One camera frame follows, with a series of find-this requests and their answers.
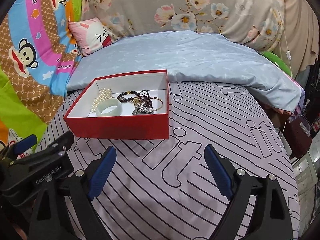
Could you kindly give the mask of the pale green jade bangle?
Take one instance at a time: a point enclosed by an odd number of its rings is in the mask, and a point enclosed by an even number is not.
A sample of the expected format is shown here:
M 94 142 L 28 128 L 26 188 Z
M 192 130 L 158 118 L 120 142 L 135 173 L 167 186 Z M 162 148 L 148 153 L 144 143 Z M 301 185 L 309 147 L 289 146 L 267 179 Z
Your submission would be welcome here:
M 116 98 L 109 98 L 97 105 L 95 114 L 96 116 L 120 116 L 122 111 L 121 102 Z

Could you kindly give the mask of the silver wrist watch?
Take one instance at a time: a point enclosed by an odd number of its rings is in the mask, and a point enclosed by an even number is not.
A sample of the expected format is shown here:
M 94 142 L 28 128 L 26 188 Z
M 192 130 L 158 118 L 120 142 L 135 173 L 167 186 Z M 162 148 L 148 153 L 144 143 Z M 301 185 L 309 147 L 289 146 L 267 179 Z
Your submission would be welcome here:
M 145 114 L 153 114 L 153 108 L 144 105 L 135 106 L 135 109 L 132 112 L 132 115 L 145 115 Z

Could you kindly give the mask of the red cardboard box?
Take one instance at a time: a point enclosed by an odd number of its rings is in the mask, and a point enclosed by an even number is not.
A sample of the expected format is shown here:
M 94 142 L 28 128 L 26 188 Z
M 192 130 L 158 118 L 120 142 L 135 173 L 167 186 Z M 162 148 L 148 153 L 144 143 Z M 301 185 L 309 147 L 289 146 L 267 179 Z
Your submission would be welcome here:
M 132 115 L 132 103 L 122 103 L 120 116 L 96 116 L 93 101 L 103 89 L 116 98 L 121 93 L 146 90 L 151 97 L 163 100 L 163 107 L 153 114 Z M 98 77 L 86 87 L 64 116 L 77 137 L 97 139 L 168 139 L 169 84 L 166 70 L 146 70 Z

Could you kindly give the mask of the thin gold bangle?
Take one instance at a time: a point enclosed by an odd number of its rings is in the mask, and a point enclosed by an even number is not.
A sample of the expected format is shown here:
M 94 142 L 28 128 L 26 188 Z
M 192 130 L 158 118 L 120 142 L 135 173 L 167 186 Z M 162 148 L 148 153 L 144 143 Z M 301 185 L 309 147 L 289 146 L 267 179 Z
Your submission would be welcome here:
M 153 111 L 159 111 L 163 107 L 163 100 L 158 97 L 151 97 Z

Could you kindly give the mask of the grey lined bed sheet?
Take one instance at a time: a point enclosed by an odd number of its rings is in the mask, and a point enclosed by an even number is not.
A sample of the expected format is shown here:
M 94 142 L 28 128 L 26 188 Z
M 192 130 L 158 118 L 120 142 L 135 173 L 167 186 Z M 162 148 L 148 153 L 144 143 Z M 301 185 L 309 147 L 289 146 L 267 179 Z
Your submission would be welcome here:
M 169 84 L 169 137 L 76 138 L 68 155 L 82 170 L 113 146 L 117 161 L 92 204 L 112 239 L 208 239 L 228 205 L 204 160 L 207 145 L 246 174 L 276 176 L 293 238 L 300 207 L 295 175 L 272 122 L 248 90 L 214 82 Z

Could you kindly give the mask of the colourful cartoon monkey blanket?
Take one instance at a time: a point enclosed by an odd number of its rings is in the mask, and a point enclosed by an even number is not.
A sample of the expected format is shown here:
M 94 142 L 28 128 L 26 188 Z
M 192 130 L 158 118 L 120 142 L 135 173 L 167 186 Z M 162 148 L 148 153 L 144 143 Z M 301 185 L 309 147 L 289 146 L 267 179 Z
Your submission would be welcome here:
M 80 61 L 81 0 L 1 0 L 1 147 L 41 139 Z

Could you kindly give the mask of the pink cartoon cushion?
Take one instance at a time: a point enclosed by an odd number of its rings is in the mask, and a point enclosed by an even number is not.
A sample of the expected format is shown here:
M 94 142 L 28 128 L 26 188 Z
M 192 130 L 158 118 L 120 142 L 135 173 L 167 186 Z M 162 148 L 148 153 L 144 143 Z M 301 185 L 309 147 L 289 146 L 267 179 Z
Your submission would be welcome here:
M 79 22 L 69 21 L 68 27 L 83 56 L 91 55 L 113 43 L 111 32 L 97 17 Z

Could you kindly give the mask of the light blue pillow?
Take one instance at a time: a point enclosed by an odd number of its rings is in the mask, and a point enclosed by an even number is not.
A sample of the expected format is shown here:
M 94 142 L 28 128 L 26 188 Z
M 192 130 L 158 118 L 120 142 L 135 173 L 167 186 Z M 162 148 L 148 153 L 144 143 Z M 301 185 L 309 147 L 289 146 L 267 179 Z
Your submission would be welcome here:
M 299 84 L 256 50 L 220 34 L 189 30 L 122 38 L 83 57 L 67 90 L 85 88 L 97 77 L 160 69 L 167 71 L 171 82 L 241 85 L 259 101 L 289 112 L 305 98 Z

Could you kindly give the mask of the green plastic object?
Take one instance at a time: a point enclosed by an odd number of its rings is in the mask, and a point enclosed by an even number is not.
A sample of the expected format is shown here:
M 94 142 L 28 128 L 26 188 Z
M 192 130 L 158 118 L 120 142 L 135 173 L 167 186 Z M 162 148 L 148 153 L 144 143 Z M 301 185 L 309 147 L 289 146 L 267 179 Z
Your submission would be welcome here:
M 276 54 L 269 52 L 269 51 L 262 51 L 260 53 L 262 56 L 267 58 L 273 64 L 275 64 L 278 68 L 280 68 L 283 72 L 285 72 L 288 76 L 291 76 L 291 70 L 289 66 Z

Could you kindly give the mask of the grey floral quilt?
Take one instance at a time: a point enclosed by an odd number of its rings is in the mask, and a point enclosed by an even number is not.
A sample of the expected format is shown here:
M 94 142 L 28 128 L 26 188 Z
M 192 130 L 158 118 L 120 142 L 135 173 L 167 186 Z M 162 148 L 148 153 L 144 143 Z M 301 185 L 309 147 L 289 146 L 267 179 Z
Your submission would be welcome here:
M 115 39 L 189 30 L 272 51 L 283 34 L 284 0 L 82 0 L 81 17 L 99 18 Z

